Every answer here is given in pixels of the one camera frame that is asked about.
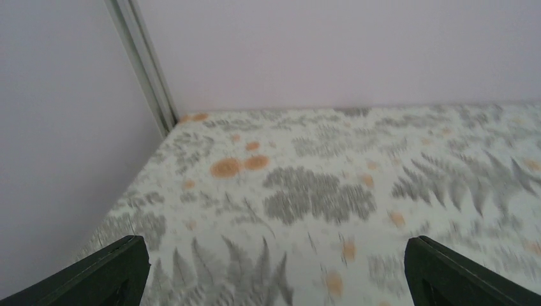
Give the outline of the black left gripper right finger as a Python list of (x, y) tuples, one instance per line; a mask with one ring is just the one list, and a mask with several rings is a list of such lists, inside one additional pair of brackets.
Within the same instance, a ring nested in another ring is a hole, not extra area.
[(427, 236), (407, 241), (404, 272), (415, 306), (540, 305), (540, 295)]

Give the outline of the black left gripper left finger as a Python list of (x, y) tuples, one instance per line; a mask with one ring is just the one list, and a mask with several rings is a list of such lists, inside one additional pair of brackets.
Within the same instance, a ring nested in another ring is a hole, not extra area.
[(144, 238), (128, 235), (1, 305), (139, 305), (150, 267)]

